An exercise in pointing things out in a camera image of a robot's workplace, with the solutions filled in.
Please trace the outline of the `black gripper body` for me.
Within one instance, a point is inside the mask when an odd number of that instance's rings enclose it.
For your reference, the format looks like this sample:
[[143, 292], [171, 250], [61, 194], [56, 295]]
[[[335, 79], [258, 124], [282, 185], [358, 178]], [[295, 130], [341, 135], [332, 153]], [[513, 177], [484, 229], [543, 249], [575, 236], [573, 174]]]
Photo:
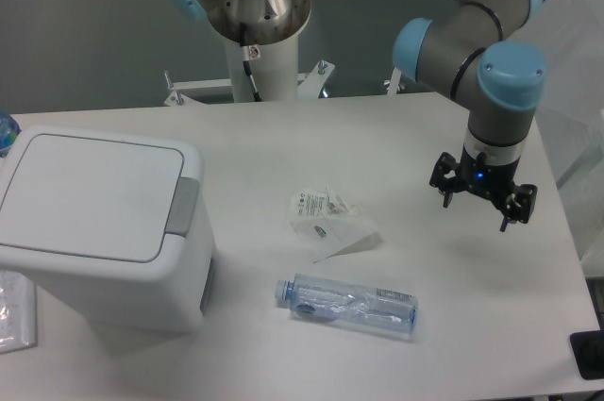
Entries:
[[484, 164], [463, 149], [455, 171], [457, 192], [469, 192], [491, 201], [494, 206], [503, 206], [512, 193], [517, 166], [517, 160], [498, 166]]

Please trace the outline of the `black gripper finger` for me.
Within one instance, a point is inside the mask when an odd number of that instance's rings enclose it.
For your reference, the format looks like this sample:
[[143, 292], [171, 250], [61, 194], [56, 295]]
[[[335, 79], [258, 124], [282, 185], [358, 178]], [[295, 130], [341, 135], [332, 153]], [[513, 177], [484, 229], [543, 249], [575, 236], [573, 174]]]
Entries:
[[461, 191], [461, 181], [458, 178], [461, 165], [447, 152], [443, 152], [437, 159], [429, 185], [436, 188], [443, 197], [443, 207], [447, 209], [453, 195]]
[[500, 232], [509, 224], [527, 224], [535, 208], [538, 188], [533, 184], [512, 185], [512, 191], [504, 201]]

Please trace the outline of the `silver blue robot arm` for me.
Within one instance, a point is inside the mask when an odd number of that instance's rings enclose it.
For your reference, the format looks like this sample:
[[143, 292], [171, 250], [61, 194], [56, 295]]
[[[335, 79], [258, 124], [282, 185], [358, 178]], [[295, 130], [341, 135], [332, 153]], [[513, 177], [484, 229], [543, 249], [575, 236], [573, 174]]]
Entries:
[[393, 65], [402, 75], [469, 112], [461, 156], [442, 153], [430, 186], [446, 205], [458, 192], [491, 202], [502, 229], [529, 221], [538, 192], [514, 176], [543, 98], [546, 60], [510, 36], [543, 1], [455, 0], [445, 22], [413, 19], [394, 41]]

